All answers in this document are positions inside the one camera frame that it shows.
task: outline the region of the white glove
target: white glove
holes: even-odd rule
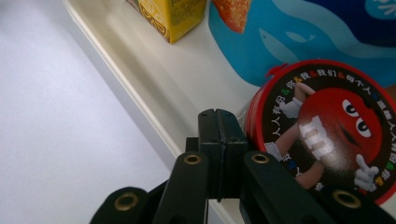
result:
[[[303,102],[293,97],[292,101],[288,102],[287,104],[285,104],[285,102],[281,102],[279,104],[279,108],[289,119],[297,119],[302,104]]]
[[[356,156],[359,169],[356,171],[354,183],[361,189],[369,190],[374,183],[374,177],[378,174],[378,167],[369,167],[361,154]]]

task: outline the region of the round container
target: round container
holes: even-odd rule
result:
[[[269,75],[247,111],[247,138],[314,195],[342,185],[387,201],[396,190],[390,96],[363,72],[334,61],[282,65]]]

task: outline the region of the yellow box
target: yellow box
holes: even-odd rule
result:
[[[173,44],[201,22],[206,0],[127,0]]]

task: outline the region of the cartoon eye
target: cartoon eye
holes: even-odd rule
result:
[[[348,113],[350,117],[358,117],[359,113],[356,111],[355,106],[351,104],[348,100],[343,101],[343,108]]]
[[[369,127],[367,127],[367,124],[364,122],[362,118],[358,118],[358,120],[356,121],[356,129],[361,134],[361,136],[371,137],[371,132],[369,130]]]

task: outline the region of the cartoon character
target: cartoon character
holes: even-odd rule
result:
[[[354,183],[369,190],[377,167],[369,167],[381,147],[381,124],[374,110],[358,94],[339,88],[314,91],[300,82],[294,97],[279,108],[297,122],[266,150],[281,161],[297,139],[314,158],[313,165],[295,178],[305,189],[321,179],[325,169],[356,171]]]

